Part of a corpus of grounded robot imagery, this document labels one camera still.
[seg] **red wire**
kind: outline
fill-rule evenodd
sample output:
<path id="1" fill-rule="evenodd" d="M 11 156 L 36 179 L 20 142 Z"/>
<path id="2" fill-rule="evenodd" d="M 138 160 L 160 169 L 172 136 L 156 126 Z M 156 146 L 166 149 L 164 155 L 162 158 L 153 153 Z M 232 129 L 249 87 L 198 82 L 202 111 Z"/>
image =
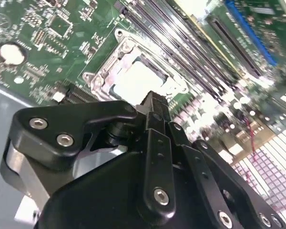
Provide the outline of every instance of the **red wire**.
<path id="1" fill-rule="evenodd" d="M 254 133 L 253 130 L 251 128 L 250 122 L 248 118 L 245 118 L 247 127 L 249 129 L 250 132 L 250 139 L 251 139 L 251 147 L 252 147 L 252 153 L 253 153 L 253 160 L 256 161 L 256 151 L 255 151 L 255 146 L 254 146 Z"/>

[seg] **motherboard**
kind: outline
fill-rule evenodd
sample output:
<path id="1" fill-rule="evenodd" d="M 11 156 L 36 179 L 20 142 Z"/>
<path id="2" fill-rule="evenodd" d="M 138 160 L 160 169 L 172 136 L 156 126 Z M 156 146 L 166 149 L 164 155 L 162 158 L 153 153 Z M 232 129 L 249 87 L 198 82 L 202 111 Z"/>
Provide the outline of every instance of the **motherboard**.
<path id="1" fill-rule="evenodd" d="M 202 2 L 0 0 L 0 86 L 36 105 L 155 91 L 190 141 L 250 153 L 274 136 L 259 108 L 286 85 L 286 3 Z"/>

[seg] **blue pcie slot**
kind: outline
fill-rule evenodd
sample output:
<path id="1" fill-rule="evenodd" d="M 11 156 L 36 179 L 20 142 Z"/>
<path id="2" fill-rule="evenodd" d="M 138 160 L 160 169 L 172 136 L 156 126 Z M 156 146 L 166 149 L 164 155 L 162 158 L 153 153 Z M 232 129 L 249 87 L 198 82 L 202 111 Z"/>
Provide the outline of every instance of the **blue pcie slot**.
<path id="1" fill-rule="evenodd" d="M 277 63 L 273 59 L 273 57 L 270 55 L 266 47 L 263 45 L 261 40 L 256 36 L 253 29 L 250 27 L 250 25 L 245 21 L 242 14 L 238 11 L 236 6 L 234 5 L 234 1 L 226 0 L 225 1 L 226 7 L 229 9 L 233 17 L 237 20 L 239 25 L 242 27 L 242 29 L 245 31 L 245 33 L 251 38 L 253 44 L 257 47 L 257 49 L 261 52 L 261 54 L 264 56 L 266 61 L 273 66 L 276 66 Z"/>

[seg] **silver screw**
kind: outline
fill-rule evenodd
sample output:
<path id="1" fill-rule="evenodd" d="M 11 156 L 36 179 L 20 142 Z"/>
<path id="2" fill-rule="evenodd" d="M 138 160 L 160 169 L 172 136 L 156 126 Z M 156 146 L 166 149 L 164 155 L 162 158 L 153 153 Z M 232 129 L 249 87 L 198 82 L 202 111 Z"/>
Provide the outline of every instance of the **silver screw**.
<path id="1" fill-rule="evenodd" d="M 276 225 L 278 225 L 279 228 L 283 227 L 282 223 L 278 220 L 277 217 L 275 217 L 274 215 L 271 215 L 271 218 L 274 221 L 274 223 L 276 223 Z"/>
<path id="2" fill-rule="evenodd" d="M 232 220 L 230 219 L 230 217 L 225 212 L 219 211 L 218 217 L 226 228 L 229 228 L 229 229 L 232 228 L 232 226 L 233 226 Z"/>
<path id="3" fill-rule="evenodd" d="M 181 130 L 181 126 L 179 126 L 177 123 L 175 123 L 174 126 L 177 130 Z"/>
<path id="4" fill-rule="evenodd" d="M 73 138 L 70 135 L 66 135 L 66 134 L 58 135 L 56 140 L 57 140 L 57 143 L 63 147 L 72 146 L 74 143 Z"/>
<path id="5" fill-rule="evenodd" d="M 155 191 L 153 192 L 153 197 L 159 204 L 168 205 L 169 198 L 164 190 L 160 188 L 155 189 Z"/>
<path id="6" fill-rule="evenodd" d="M 34 129 L 37 129 L 37 130 L 43 130 L 43 129 L 47 128 L 48 123 L 46 120 L 44 120 L 42 118 L 32 118 L 30 120 L 30 126 Z"/>
<path id="7" fill-rule="evenodd" d="M 205 148 L 205 149 L 208 148 L 208 145 L 207 145 L 205 142 L 201 142 L 200 144 L 201 144 L 201 146 L 202 146 L 203 148 Z"/>
<path id="8" fill-rule="evenodd" d="M 270 228 L 270 227 L 271 227 L 271 223 L 270 223 L 270 221 L 267 219 L 267 217 L 266 217 L 264 214 L 262 214 L 262 213 L 259 213 L 259 216 L 260 216 L 262 222 L 263 222 L 267 227 Z"/>

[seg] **integrated circuit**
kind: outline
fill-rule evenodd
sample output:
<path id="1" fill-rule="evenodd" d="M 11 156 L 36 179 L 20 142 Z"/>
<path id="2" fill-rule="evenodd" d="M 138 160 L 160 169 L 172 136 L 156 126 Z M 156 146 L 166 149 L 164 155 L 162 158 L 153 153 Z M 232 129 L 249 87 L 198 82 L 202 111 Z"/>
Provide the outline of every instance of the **integrated circuit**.
<path id="1" fill-rule="evenodd" d="M 71 31 L 73 24 L 68 22 L 62 16 L 54 15 L 49 30 L 56 34 L 60 38 L 65 38 L 67 34 Z"/>

